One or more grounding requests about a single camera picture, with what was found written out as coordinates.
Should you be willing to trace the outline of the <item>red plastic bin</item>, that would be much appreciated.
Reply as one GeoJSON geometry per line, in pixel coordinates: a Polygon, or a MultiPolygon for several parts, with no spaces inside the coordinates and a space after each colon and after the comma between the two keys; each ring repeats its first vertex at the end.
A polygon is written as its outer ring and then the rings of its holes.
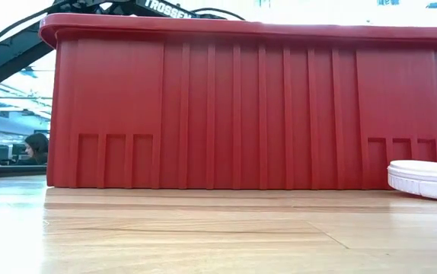
{"type": "Polygon", "coordinates": [[[47,181],[386,190],[437,161],[437,27],[51,14],[47,181]]]}

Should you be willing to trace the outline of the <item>person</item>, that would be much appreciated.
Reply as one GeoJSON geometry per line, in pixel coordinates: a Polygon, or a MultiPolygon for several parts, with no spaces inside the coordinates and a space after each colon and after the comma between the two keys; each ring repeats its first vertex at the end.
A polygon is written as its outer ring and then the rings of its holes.
{"type": "Polygon", "coordinates": [[[28,159],[26,165],[45,165],[47,164],[49,139],[43,133],[34,133],[24,140],[28,159]]]}

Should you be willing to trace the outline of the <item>pink slide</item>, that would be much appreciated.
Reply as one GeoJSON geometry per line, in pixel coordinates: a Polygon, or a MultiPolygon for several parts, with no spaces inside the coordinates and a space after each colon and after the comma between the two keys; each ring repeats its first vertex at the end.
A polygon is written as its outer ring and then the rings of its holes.
{"type": "Polygon", "coordinates": [[[395,190],[437,199],[437,162],[395,160],[387,170],[388,185],[395,190]]]}

